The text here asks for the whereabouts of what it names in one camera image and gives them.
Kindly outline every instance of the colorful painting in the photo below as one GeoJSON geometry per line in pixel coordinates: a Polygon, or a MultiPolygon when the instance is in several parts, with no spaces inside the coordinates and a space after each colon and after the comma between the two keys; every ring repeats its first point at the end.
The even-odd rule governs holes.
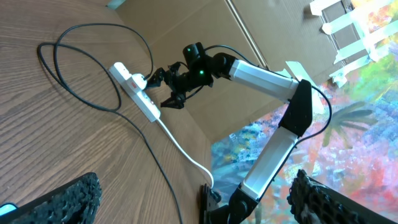
{"type": "MultiPolygon", "coordinates": [[[[356,6],[363,1],[353,1],[356,6]]],[[[398,1],[369,15],[372,31],[398,18],[398,1]]],[[[347,74],[338,88],[320,85],[333,107],[329,128],[290,155],[255,212],[244,223],[296,223],[286,201],[298,169],[369,209],[398,222],[398,35],[381,43],[390,54],[347,74]]],[[[212,173],[221,203],[246,176],[287,106],[212,146],[212,173]]],[[[306,135],[320,130],[328,114],[315,114],[306,135]]]]}

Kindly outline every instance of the brown wood surface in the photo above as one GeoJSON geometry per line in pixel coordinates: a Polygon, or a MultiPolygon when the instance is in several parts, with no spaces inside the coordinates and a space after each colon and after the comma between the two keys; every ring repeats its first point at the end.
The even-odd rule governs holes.
{"type": "MultiPolygon", "coordinates": [[[[37,60],[36,47],[68,27],[88,22],[122,24],[117,14],[80,0],[2,0],[0,7],[0,203],[19,206],[86,173],[96,172],[103,200],[96,223],[178,223],[170,190],[139,133],[114,114],[84,105],[37,60]]],[[[81,47],[105,66],[120,61],[147,74],[150,61],[128,30],[87,27],[63,43],[81,47]]],[[[44,49],[52,65],[52,48],[44,49]]],[[[77,52],[59,51],[72,89],[114,107],[116,94],[102,69],[77,52]]],[[[150,91],[159,104],[166,87],[150,91]]],[[[120,112],[144,132],[169,176],[185,223],[198,223],[197,192],[207,177],[182,156],[157,123],[150,123],[124,92],[120,112]]],[[[186,110],[162,110],[180,145],[210,168],[210,142],[186,110]]]]}

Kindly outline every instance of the power strip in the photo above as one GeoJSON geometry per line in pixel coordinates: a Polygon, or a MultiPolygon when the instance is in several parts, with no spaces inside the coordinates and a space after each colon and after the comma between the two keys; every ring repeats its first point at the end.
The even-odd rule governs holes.
{"type": "Polygon", "coordinates": [[[143,75],[139,73],[131,75],[121,62],[116,62],[109,68],[109,71],[150,122],[160,118],[160,110],[144,92],[147,81],[144,80],[143,75]]]}

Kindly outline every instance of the wood grain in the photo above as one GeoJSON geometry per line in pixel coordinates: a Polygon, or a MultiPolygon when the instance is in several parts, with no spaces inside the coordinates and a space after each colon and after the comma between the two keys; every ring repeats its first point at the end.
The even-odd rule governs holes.
{"type": "MultiPolygon", "coordinates": [[[[122,24],[100,4],[79,0],[2,0],[0,7],[0,203],[23,205],[86,173],[98,174],[103,200],[96,223],[178,223],[170,190],[139,133],[114,114],[84,105],[43,71],[36,47],[68,27],[89,22],[122,24]]],[[[106,67],[120,61],[147,74],[150,61],[128,30],[87,27],[63,43],[81,47],[106,67]]],[[[52,49],[44,48],[52,66],[52,49]]],[[[101,67],[77,52],[59,50],[71,88],[94,103],[117,105],[101,67]]],[[[166,87],[149,92],[156,103],[166,87]]],[[[198,223],[197,192],[208,181],[122,92],[120,112],[144,132],[173,185],[184,223],[198,223]]],[[[162,110],[162,120],[196,161],[210,168],[210,142],[186,110],[162,110]]]]}

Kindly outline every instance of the extension cord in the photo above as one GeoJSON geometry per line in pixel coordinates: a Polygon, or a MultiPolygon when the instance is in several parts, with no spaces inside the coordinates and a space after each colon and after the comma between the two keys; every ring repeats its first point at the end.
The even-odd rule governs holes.
{"type": "Polygon", "coordinates": [[[144,80],[143,75],[139,73],[131,75],[121,62],[116,62],[109,71],[150,122],[160,118],[160,110],[144,92],[147,81],[144,80]]]}

